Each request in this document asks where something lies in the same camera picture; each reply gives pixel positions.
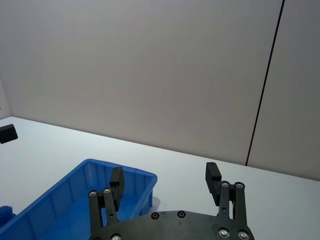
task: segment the white tabletop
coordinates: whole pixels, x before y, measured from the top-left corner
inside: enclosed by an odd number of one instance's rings
[[[319,181],[16,117],[0,120],[0,126],[8,124],[18,139],[0,145],[0,206],[13,206],[15,213],[92,158],[155,173],[155,210],[216,215],[205,181],[206,162],[216,162],[223,180],[245,184],[248,226],[256,240],[320,239]]]

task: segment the black object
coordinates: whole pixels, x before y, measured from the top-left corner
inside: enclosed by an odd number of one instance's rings
[[[0,127],[0,143],[5,144],[18,138],[15,126],[13,124]]]
[[[112,180],[118,176],[118,171],[112,172]],[[123,191],[124,184],[120,184],[120,177],[117,179],[119,184],[116,188],[122,188]],[[110,190],[109,195],[103,191],[104,202],[99,201],[99,194],[102,196],[102,193],[92,194],[95,191],[91,191],[88,196],[91,224],[89,240],[254,240],[247,226],[245,185],[242,182],[230,184],[221,179],[217,165],[207,162],[205,180],[215,204],[219,206],[217,216],[189,211],[162,211],[119,222],[115,211],[118,202],[106,201],[112,200],[114,191],[106,188]],[[230,201],[233,204],[232,219],[229,217]],[[104,206],[107,209],[107,226],[103,226],[101,218],[101,208]],[[108,214],[114,214],[115,218],[111,219]]]

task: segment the gray wall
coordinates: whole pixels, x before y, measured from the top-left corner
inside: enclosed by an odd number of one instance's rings
[[[1,76],[0,76],[0,119],[7,118],[10,115],[11,113],[10,113],[10,108],[7,101],[7,96],[6,96],[5,89],[3,87]]]
[[[246,161],[280,0],[2,0],[17,117]]]
[[[319,10],[285,1],[249,166],[320,180]]]

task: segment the blue container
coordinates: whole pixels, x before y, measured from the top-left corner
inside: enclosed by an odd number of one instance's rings
[[[0,240],[88,240],[88,192],[109,187],[115,167],[123,167],[125,181],[117,217],[125,221],[146,214],[152,207],[152,191],[157,182],[155,174],[87,159],[0,228]],[[106,211],[101,212],[103,225],[106,225]]]

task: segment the black seam line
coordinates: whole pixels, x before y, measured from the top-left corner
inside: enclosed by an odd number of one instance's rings
[[[280,8],[280,13],[279,13],[279,17],[278,17],[278,22],[276,23],[276,28],[275,28],[275,32],[274,32],[274,37],[273,37],[272,47],[271,47],[270,56],[269,56],[269,60],[268,60],[268,65],[267,65],[267,67],[266,67],[266,72],[265,72],[265,76],[264,76],[264,82],[263,82],[263,87],[262,87],[262,91],[261,91],[261,96],[260,96],[258,111],[257,111],[256,116],[255,116],[255,122],[254,122],[253,131],[252,131],[252,136],[251,136],[249,151],[248,151],[248,155],[246,156],[246,161],[245,161],[245,165],[246,165],[246,166],[248,165],[248,160],[249,160],[249,156],[250,156],[250,151],[251,151],[251,147],[252,147],[252,142],[254,141],[254,136],[255,136],[255,132],[256,132],[258,117],[259,117],[260,108],[261,108],[261,103],[262,103],[262,98],[263,98],[264,92],[265,92],[265,87],[266,87],[266,82],[267,82],[267,78],[268,78],[270,63],[271,63],[271,59],[272,59],[272,54],[273,54],[273,52],[274,52],[275,42],[276,42],[276,38],[277,38],[277,34],[278,34],[280,19],[281,19],[282,11],[283,11],[283,9],[284,9],[284,5],[285,5],[285,0],[282,0],[282,4],[281,4],[281,8]]]

